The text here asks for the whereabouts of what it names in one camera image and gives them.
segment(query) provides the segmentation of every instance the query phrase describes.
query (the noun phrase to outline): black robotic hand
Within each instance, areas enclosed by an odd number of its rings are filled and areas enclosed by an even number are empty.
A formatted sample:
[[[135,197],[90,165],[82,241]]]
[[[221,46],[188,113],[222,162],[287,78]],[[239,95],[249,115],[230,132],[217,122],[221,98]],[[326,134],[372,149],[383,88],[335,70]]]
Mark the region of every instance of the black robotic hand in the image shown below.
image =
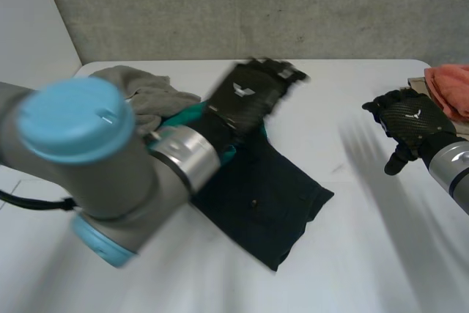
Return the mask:
[[[456,135],[451,120],[441,109],[429,97],[413,89],[386,93],[362,108],[371,112],[386,135],[398,143],[385,166],[385,173],[389,175],[399,173],[409,161],[421,157],[421,147],[430,136]]]
[[[308,78],[289,62],[271,59],[238,64],[207,101],[205,114],[221,118],[240,141],[259,127],[296,81]]]

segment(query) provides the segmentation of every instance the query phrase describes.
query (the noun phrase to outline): gray cloth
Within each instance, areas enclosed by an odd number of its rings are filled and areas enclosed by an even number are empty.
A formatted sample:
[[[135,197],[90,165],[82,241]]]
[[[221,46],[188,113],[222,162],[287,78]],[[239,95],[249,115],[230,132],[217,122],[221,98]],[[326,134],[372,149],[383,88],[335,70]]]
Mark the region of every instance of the gray cloth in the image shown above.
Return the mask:
[[[161,124],[162,117],[172,117],[200,102],[200,97],[179,92],[169,84],[168,76],[155,76],[128,66],[114,66],[91,74],[117,86],[130,100],[136,115],[137,131],[143,136]]]

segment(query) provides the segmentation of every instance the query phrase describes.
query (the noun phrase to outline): orange cloth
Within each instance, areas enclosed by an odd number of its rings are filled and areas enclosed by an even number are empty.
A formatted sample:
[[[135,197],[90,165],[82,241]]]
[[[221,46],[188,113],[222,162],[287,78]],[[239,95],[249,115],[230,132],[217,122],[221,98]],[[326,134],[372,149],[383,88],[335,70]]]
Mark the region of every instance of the orange cloth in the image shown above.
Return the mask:
[[[442,65],[425,69],[433,100],[454,121],[469,121],[469,65]]]

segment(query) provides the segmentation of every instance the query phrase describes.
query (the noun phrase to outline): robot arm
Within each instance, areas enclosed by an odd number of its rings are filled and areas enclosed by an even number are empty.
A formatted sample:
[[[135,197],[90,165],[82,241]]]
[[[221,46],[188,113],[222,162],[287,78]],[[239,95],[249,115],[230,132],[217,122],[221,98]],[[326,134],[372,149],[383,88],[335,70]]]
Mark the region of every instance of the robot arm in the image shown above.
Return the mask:
[[[0,84],[0,163],[65,188],[81,207],[74,232],[120,267],[216,173],[224,150],[304,78],[287,62],[238,64],[202,117],[161,131],[150,154],[130,106],[104,80],[76,78],[39,92]]]
[[[469,141],[437,133],[422,145],[421,157],[432,177],[469,214]]]
[[[422,158],[429,173],[469,214],[469,141],[456,136],[452,122],[426,95],[392,91],[363,105],[398,142],[385,173],[399,173]]]

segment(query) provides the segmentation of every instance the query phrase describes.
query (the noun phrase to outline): light blue cap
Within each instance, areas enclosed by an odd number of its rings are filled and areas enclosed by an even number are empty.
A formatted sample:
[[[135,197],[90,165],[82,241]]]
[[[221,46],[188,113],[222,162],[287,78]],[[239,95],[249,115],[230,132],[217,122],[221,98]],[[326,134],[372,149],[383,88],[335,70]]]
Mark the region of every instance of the light blue cap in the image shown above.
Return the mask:
[[[101,78],[71,78],[25,99],[18,116],[24,145],[56,163],[91,163],[125,146],[135,117],[120,91]]]
[[[116,268],[122,267],[130,258],[136,256],[132,251],[129,251],[97,231],[80,215],[77,215],[72,220],[72,229],[94,253]]]

